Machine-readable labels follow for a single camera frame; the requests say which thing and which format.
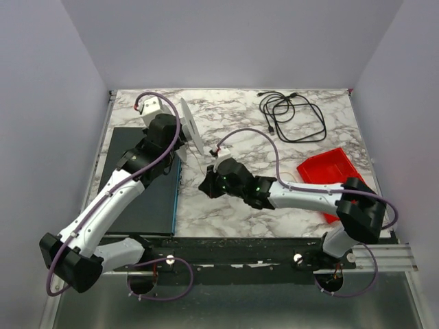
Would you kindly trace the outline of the grey cable spool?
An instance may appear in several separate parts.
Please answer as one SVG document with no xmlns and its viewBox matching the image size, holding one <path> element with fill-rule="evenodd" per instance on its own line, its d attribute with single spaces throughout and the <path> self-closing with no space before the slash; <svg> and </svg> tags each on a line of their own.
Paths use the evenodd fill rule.
<svg viewBox="0 0 439 329">
<path fill-rule="evenodd" d="M 179 147 L 176 150 L 176 154 L 178 155 L 179 159 L 186 163 L 187 161 L 187 144 L 189 142 L 193 142 L 195 145 L 195 148 L 198 150 L 198 152 L 203 156 L 204 155 L 204 143 L 202 140 L 202 137 L 200 136 L 200 133 L 198 131 L 198 127 L 196 125 L 195 119 L 193 118 L 192 112 L 189 109 L 189 106 L 187 105 L 187 102 L 181 98 L 180 99 L 180 105 L 182 109 L 183 118 L 180 119 L 181 123 L 181 131 L 183 133 L 183 136 L 185 137 L 185 142 L 183 146 Z"/>
</svg>

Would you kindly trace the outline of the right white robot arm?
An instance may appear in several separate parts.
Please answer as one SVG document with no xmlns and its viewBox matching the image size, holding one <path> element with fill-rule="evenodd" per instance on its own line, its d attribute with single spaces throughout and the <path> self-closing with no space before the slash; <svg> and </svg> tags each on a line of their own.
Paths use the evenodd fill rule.
<svg viewBox="0 0 439 329">
<path fill-rule="evenodd" d="M 282 183 L 274 177 L 253 175 L 228 158 L 210 165 L 198 189 L 207 197 L 238 197 L 255 209 L 297 208 L 336 216 L 340 223 L 322 238 L 321 252 L 341 258 L 358 243 L 379 241 L 385 202 L 361 180 L 349 178 L 330 185 Z"/>
</svg>

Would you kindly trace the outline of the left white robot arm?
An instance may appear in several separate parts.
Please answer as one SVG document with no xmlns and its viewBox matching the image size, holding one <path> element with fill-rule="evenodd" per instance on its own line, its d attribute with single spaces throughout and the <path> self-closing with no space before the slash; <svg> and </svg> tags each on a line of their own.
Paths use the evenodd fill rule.
<svg viewBox="0 0 439 329">
<path fill-rule="evenodd" d="M 105 187 L 84 211 L 59 233 L 46 233 L 41 238 L 39 248 L 48 269 L 45 288 L 49 296 L 59 294 L 51 289 L 54 276 L 83 293 L 103 273 L 144 260 L 148 245 L 139 237 L 107 245 L 100 241 L 129 204 L 171 168 L 176 150 L 187 141 L 181 129 L 179 116 L 156 114 L 143 139 L 125 152 Z"/>
</svg>

